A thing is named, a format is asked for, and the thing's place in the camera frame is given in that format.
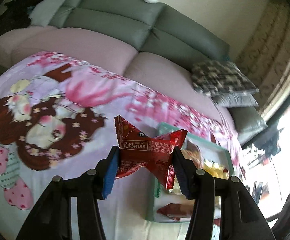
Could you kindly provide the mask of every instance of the beige curtain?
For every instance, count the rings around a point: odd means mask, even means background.
[[[285,0],[270,0],[236,64],[259,88],[257,110],[267,121],[290,94],[290,6]]]

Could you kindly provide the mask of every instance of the sofa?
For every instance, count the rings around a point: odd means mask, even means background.
[[[66,0],[49,26],[30,26],[0,36],[0,72],[40,51],[86,60],[170,96],[226,125],[239,135],[241,144],[256,132],[251,133],[246,116],[242,120],[244,110],[237,116],[235,111],[230,114],[192,89],[193,63],[227,60],[229,45],[164,3]],[[248,111],[257,114],[254,108]]]

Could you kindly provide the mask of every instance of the cartoon girl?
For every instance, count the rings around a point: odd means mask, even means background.
[[[104,126],[105,117],[90,109],[91,95],[87,105],[78,103],[80,94],[67,97],[70,67],[21,80],[11,87],[14,95],[0,99],[0,143],[16,142],[20,159],[31,169],[44,170],[79,153]]]

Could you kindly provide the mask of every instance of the green-gray sofa backrest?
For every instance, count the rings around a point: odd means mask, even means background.
[[[87,29],[124,41],[191,70],[207,58],[225,60],[229,45],[164,3],[143,0],[66,0],[50,25]]]

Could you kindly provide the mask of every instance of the cartoon eye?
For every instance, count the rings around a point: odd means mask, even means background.
[[[60,130],[53,130],[52,135],[55,139],[58,139],[61,137],[61,131]]]

